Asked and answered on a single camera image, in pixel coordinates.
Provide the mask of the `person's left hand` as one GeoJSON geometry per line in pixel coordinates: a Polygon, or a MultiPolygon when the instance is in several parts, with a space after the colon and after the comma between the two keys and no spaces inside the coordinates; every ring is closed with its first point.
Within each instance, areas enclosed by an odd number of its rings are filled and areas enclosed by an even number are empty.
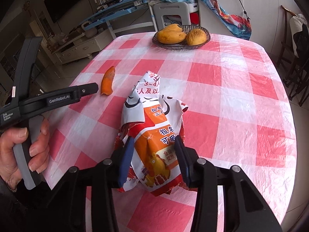
{"type": "MultiPolygon", "coordinates": [[[[1,135],[1,178],[12,190],[16,189],[22,179],[13,147],[26,141],[28,135],[28,129],[15,127],[7,129],[1,135]]],[[[41,173],[46,170],[49,162],[49,138],[49,123],[47,119],[44,119],[40,127],[40,134],[29,149],[31,160],[28,167],[32,172],[41,173]]]]}

